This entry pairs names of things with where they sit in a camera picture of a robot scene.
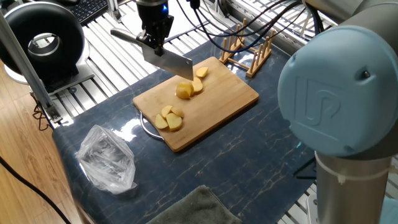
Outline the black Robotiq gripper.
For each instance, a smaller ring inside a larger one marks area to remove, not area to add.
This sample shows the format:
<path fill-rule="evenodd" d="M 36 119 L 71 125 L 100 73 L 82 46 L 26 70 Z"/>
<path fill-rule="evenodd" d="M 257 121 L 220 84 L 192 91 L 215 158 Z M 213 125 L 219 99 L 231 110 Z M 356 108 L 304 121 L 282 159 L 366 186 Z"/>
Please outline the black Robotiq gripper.
<path fill-rule="evenodd" d="M 136 4 L 143 29 L 161 21 L 160 30 L 147 31 L 146 44 L 154 49 L 156 55 L 162 56 L 164 40 L 169 36 L 174 21 L 174 16 L 169 15 L 168 0 L 137 0 Z"/>

